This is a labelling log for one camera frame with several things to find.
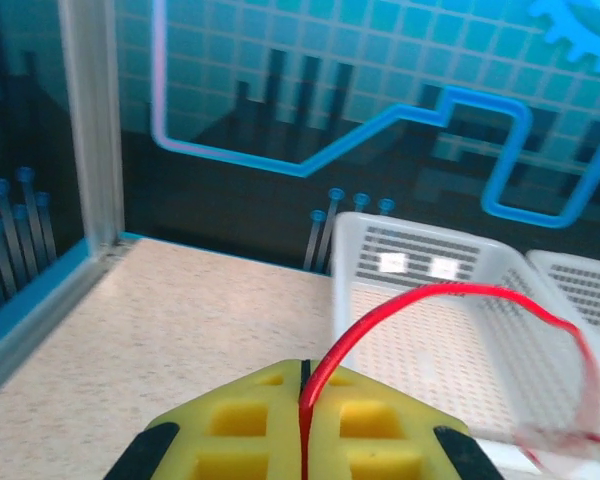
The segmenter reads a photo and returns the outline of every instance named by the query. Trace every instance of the black rubber edge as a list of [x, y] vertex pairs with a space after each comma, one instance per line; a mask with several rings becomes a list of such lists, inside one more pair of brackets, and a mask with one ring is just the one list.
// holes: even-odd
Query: black rubber edge
[[300, 362], [300, 395], [304, 392], [304, 388], [307, 386], [310, 376], [311, 360], [302, 360], [302, 362]]
[[445, 426], [433, 432], [461, 480], [504, 480], [473, 438]]
[[178, 424], [168, 422], [140, 433], [104, 480], [151, 480], [179, 430]]

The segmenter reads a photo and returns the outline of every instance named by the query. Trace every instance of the red wire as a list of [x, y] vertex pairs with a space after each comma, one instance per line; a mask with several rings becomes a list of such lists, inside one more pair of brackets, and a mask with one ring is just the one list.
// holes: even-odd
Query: red wire
[[[378, 323], [382, 322], [394, 313], [402, 310], [419, 300], [435, 295], [486, 295], [490, 297], [499, 297], [524, 307], [544, 322], [568, 332], [576, 342], [578, 349], [584, 359], [585, 372], [585, 396], [591, 403], [580, 405], [577, 418], [582, 423], [597, 423], [600, 410], [600, 376], [595, 362], [595, 357], [582, 332], [572, 323], [552, 315], [540, 305], [525, 297], [521, 293], [493, 285], [477, 285], [468, 283], [450, 283], [433, 284], [415, 288], [386, 303], [374, 308], [355, 324], [353, 324], [344, 335], [331, 347], [327, 355], [322, 359], [316, 370], [313, 372], [307, 385], [300, 396], [299, 418], [300, 418], [300, 437], [302, 446], [302, 473], [303, 479], [308, 478], [307, 460], [308, 443], [311, 429], [311, 420], [313, 418], [313, 407], [320, 397], [322, 389], [327, 384], [329, 377], [333, 374], [338, 365], [347, 356], [351, 349]], [[600, 435], [593, 433], [583, 434], [584, 438], [600, 443]]]

